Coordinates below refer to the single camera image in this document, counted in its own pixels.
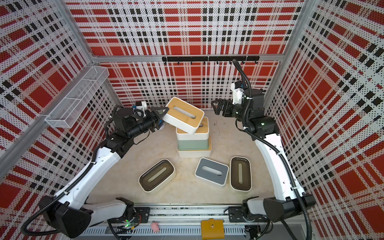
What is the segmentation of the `white bamboo-lid box corner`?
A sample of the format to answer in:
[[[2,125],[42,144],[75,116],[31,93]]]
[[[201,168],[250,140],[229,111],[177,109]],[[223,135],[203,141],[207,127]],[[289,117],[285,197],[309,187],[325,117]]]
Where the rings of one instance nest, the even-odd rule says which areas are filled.
[[[197,131],[205,115],[203,110],[177,97],[173,97],[166,107],[168,111],[163,121],[188,134],[194,134]]]

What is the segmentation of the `mint green square tissue box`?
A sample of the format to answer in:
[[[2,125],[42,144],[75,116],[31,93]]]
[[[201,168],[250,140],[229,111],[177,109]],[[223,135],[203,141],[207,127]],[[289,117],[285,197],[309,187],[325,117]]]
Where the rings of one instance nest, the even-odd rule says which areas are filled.
[[[206,140],[179,140],[179,151],[200,151],[210,148],[210,138]]]

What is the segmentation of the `white box grey lid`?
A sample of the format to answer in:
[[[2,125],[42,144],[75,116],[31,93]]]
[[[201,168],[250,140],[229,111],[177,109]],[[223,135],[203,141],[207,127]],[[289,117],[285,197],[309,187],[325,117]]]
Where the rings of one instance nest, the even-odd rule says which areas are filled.
[[[229,174],[229,166],[217,161],[201,158],[195,170],[195,177],[210,186],[224,188]]]

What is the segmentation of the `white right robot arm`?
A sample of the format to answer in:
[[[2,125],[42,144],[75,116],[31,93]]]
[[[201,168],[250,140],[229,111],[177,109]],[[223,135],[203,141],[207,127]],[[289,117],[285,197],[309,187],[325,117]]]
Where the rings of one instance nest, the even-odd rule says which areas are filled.
[[[267,221],[266,227],[254,239],[271,231],[273,223],[280,222],[294,240],[296,236],[286,219],[302,215],[306,239],[311,240],[313,227],[308,211],[316,205],[316,200],[305,192],[295,177],[283,150],[278,124],[274,118],[264,114],[263,99],[263,93],[253,90],[251,97],[241,93],[241,99],[237,101],[218,99],[211,102],[216,115],[232,117],[242,123],[242,131],[252,138],[262,153],[273,183],[273,197],[252,197],[243,201],[242,217],[251,223],[262,219]]]

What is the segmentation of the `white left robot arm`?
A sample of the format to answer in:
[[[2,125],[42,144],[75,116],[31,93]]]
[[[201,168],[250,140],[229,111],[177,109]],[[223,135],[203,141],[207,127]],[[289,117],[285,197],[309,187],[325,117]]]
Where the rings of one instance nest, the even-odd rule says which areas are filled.
[[[94,150],[86,166],[53,197],[45,196],[39,210],[22,225],[25,236],[47,236],[62,233],[76,238],[88,227],[111,219],[135,217],[134,203],[125,198],[101,204],[86,204],[89,194],[103,176],[135,145],[135,138],[155,132],[164,124],[169,108],[152,107],[148,110],[123,108],[116,105],[104,129],[114,124],[114,131]]]

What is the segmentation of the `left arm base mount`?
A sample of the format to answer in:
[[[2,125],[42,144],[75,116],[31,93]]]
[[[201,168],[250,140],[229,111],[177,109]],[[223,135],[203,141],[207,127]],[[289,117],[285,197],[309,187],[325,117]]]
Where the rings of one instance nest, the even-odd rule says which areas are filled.
[[[134,212],[130,217],[122,217],[119,223],[124,223],[129,226],[139,225],[141,223],[148,223],[151,208],[139,207],[134,208]]]

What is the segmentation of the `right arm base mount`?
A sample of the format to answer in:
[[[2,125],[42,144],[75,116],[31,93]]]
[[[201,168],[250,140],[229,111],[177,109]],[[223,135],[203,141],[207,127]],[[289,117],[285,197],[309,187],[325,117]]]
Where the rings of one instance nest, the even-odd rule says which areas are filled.
[[[241,207],[228,207],[225,211],[230,223],[267,223],[268,218],[264,215],[251,215],[246,217]]]

